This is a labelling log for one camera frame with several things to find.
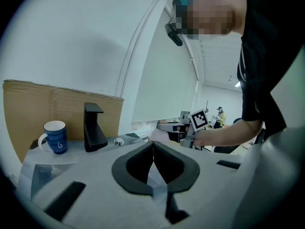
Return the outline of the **grey marble sink countertop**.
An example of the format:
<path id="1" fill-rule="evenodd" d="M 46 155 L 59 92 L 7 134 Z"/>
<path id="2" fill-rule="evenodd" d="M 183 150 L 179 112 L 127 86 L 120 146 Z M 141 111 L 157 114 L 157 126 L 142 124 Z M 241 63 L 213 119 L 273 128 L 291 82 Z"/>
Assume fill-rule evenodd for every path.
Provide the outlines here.
<path id="1" fill-rule="evenodd" d="M 73 165 L 96 154 L 115 149 L 126 148 L 129 145 L 144 144 L 145 141 L 135 133 L 121 135 L 124 145 L 116 146 L 114 137 L 108 138 L 108 145 L 94 152 L 86 152 L 83 141 L 68 141 L 68 149 L 64 154 L 53 153 L 48 143 L 42 144 L 41 150 L 38 146 L 31 148 L 23 161 L 17 191 L 32 200 L 37 192 L 47 183 L 51 182 Z"/>

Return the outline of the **person's black shirt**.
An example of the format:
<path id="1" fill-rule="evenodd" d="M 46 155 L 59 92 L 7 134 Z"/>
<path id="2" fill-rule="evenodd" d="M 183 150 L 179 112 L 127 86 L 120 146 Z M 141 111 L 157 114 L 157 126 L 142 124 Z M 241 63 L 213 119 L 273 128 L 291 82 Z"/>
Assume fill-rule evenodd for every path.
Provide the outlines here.
<path id="1" fill-rule="evenodd" d="M 246 0 L 237 69 L 243 94 L 242 119 L 262 120 L 265 137 L 286 128 L 271 91 L 305 43 L 303 0 Z"/>

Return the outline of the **person's right forearm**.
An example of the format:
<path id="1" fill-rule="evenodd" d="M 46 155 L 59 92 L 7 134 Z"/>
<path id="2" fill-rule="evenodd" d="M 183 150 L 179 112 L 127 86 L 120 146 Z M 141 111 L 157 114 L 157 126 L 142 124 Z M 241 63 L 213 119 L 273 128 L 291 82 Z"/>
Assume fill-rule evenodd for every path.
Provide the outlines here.
<path id="1" fill-rule="evenodd" d="M 239 146 L 255 138 L 262 127 L 262 120 L 241 119 L 228 127 L 197 131 L 193 144 L 195 146 Z"/>

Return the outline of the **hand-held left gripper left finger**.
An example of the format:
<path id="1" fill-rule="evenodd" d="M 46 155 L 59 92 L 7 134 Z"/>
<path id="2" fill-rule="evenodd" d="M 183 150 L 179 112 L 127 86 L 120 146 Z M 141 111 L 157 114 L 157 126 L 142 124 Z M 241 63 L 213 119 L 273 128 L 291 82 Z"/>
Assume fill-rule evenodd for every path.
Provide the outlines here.
<path id="1" fill-rule="evenodd" d="M 112 176 L 128 193 L 152 196 L 153 188 L 147 184 L 152 164 L 153 142 L 149 141 L 117 158 L 112 166 Z"/>

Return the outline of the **black faucet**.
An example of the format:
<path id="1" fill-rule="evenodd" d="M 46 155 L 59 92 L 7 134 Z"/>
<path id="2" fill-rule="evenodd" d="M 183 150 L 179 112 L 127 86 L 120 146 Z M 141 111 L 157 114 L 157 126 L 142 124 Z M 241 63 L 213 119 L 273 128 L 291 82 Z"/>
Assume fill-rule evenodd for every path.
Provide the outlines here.
<path id="1" fill-rule="evenodd" d="M 98 124 L 98 114 L 103 110 L 95 103 L 84 103 L 83 130 L 86 152 L 94 152 L 108 145 L 108 140 Z"/>

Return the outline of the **brown cardboard sheet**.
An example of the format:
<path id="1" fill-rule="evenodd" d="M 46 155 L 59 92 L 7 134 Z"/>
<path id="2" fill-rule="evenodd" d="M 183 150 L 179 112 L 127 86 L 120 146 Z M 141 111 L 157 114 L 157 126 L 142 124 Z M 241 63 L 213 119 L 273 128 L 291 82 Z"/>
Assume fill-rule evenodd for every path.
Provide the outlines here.
<path id="1" fill-rule="evenodd" d="M 68 139 L 83 140 L 85 103 L 97 104 L 103 110 L 98 124 L 106 137 L 118 134 L 122 98 L 15 80 L 5 81 L 2 87 L 7 130 L 21 162 L 48 121 L 65 122 Z"/>

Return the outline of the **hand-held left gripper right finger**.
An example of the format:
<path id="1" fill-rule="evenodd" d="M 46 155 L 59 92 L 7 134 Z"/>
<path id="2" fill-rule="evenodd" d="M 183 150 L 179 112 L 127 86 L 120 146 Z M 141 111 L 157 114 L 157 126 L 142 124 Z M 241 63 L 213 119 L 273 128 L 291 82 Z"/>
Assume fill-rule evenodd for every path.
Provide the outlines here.
<path id="1" fill-rule="evenodd" d="M 153 143 L 153 159 L 169 193 L 189 190 L 200 174 L 195 160 L 160 142 Z"/>

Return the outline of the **blue ceramic mug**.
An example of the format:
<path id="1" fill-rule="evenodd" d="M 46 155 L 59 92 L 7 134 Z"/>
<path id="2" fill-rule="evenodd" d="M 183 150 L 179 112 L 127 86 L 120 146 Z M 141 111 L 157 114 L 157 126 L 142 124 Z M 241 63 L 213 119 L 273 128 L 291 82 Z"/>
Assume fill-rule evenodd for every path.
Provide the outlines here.
<path id="1" fill-rule="evenodd" d="M 66 124 L 63 121 L 48 121 L 43 125 L 44 133 L 38 139 L 38 147 L 42 149 L 45 139 L 53 153 L 61 155 L 68 149 Z"/>

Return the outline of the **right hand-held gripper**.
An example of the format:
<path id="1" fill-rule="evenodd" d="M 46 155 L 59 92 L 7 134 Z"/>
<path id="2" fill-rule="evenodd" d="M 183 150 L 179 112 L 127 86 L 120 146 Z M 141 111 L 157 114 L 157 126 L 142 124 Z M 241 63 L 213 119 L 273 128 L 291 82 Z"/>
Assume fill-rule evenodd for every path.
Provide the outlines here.
<path id="1" fill-rule="evenodd" d="M 180 140 L 180 144 L 187 148 L 193 148 L 194 136 L 197 131 L 205 129 L 209 125 L 204 109 L 195 111 L 190 114 L 182 115 L 179 122 L 169 122 L 157 124 L 157 129 L 168 133 L 184 134 L 185 137 Z"/>

